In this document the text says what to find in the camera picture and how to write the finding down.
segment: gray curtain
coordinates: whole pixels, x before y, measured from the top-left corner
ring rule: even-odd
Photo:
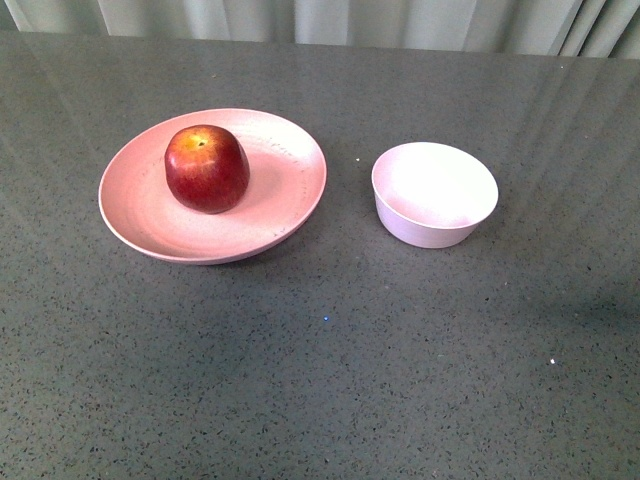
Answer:
[[[0,28],[640,58],[640,0],[0,0]]]

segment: bowl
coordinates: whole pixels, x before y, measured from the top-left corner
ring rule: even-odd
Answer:
[[[382,224],[416,247],[460,243],[498,203],[498,185],[479,160],[448,145],[415,142],[383,153],[371,181]]]

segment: apple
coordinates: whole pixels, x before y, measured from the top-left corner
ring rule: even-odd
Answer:
[[[183,205],[205,213],[235,207],[249,186],[249,162],[238,139],[214,125],[177,132],[164,154],[167,185]]]

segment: plate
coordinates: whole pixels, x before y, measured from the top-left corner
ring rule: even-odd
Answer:
[[[201,123],[233,133],[251,168],[240,203],[214,215],[179,203],[165,178],[169,140]],[[326,178],[322,150],[298,125],[229,108],[175,117],[135,137],[107,166],[98,196],[105,223],[130,247],[167,262],[214,265],[256,255],[293,234],[320,201]]]

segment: gray countertop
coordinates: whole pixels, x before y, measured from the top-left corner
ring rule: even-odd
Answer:
[[[309,220],[218,266],[120,242],[109,161],[222,107],[316,139]],[[0,478],[640,478],[639,132],[638,61],[0,33]],[[411,141],[496,177],[455,247],[378,220]]]

